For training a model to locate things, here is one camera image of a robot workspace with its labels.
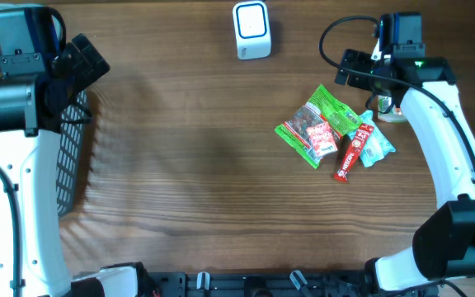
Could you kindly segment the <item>red Nescafe coffee stick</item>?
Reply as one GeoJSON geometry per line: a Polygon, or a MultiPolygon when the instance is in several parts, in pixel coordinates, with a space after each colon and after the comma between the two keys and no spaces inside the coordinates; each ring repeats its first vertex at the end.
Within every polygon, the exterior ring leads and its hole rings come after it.
{"type": "Polygon", "coordinates": [[[370,135],[374,132],[372,125],[361,124],[355,136],[351,140],[346,155],[341,163],[339,170],[335,173],[334,179],[339,182],[347,182],[347,174],[351,170],[353,164],[361,154],[362,149],[366,145],[370,135]]]}

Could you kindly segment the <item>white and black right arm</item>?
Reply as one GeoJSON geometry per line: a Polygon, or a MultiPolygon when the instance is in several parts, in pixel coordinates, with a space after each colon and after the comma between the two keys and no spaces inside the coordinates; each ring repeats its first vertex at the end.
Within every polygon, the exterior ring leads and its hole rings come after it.
{"type": "Polygon", "coordinates": [[[399,295],[475,276],[475,138],[449,62],[426,55],[417,12],[374,21],[374,54],[347,50],[336,83],[388,96],[413,128],[435,186],[436,212],[412,245],[368,262],[374,294],[399,295]]]}

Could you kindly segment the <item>small orange juice carton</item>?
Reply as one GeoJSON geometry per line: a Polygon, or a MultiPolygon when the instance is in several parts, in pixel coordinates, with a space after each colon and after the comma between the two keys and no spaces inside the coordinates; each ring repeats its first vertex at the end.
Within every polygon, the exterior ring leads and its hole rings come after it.
{"type": "Polygon", "coordinates": [[[322,158],[337,151],[335,136],[327,122],[310,126],[306,132],[317,157],[322,158]]]}

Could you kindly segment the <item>green gummy candy bag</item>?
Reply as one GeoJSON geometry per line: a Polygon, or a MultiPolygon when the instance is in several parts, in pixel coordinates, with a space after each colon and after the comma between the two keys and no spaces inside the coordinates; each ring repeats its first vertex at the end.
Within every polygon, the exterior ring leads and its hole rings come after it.
{"type": "Polygon", "coordinates": [[[275,132],[313,168],[318,168],[326,155],[322,158],[316,156],[306,129],[324,122],[332,129],[337,151],[343,137],[362,124],[359,115],[320,85],[289,120],[275,128],[275,132]]]}

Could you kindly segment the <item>white chicken cup noodles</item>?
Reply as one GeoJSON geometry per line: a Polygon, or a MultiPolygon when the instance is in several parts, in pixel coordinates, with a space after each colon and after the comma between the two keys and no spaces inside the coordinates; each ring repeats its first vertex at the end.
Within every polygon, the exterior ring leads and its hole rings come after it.
{"type": "Polygon", "coordinates": [[[407,119],[391,97],[378,96],[378,119],[388,123],[402,123],[407,119]]]}

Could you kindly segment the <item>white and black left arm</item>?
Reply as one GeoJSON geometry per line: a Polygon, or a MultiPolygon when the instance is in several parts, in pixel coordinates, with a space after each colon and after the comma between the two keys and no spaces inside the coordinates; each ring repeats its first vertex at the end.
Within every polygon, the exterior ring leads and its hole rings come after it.
{"type": "Polygon", "coordinates": [[[137,271],[73,278],[59,237],[65,110],[109,71],[52,7],[0,4],[0,296],[135,296],[137,271]]]}

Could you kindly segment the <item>light teal packet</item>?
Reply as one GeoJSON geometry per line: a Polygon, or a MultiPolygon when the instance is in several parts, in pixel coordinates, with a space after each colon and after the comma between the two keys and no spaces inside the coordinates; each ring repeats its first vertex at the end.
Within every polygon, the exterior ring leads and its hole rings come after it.
{"type": "Polygon", "coordinates": [[[360,154],[361,162],[365,167],[372,167],[376,162],[383,160],[389,153],[395,153],[395,147],[384,136],[381,130],[373,121],[373,112],[365,111],[360,115],[361,120],[374,127],[373,133],[360,154]]]}

